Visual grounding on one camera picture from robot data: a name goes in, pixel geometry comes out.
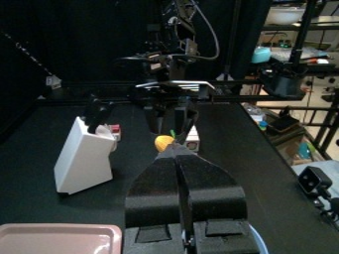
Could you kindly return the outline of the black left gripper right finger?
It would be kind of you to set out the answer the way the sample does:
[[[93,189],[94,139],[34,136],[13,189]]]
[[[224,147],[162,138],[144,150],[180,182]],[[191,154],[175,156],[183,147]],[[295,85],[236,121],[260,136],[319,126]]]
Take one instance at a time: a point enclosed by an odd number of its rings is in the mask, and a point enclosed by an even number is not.
[[[196,254],[259,254],[245,192],[233,177],[180,145],[175,164]]]

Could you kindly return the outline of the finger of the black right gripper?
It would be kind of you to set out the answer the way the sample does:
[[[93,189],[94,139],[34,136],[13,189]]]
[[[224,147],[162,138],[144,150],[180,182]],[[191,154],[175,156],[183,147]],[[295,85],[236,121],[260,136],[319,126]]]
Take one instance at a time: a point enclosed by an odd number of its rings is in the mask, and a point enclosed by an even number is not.
[[[199,118],[195,103],[188,98],[180,98],[175,107],[175,134],[183,140]]]
[[[149,131],[153,134],[160,134],[162,130],[162,119],[165,110],[154,108],[153,106],[145,106],[142,111]]]

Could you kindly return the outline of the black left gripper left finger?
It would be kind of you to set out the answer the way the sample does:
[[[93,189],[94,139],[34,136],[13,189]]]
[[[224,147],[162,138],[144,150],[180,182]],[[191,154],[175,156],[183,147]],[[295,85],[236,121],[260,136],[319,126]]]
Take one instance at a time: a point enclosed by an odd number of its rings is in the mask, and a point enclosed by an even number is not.
[[[122,254],[181,254],[175,153],[168,145],[134,179],[124,203]]]

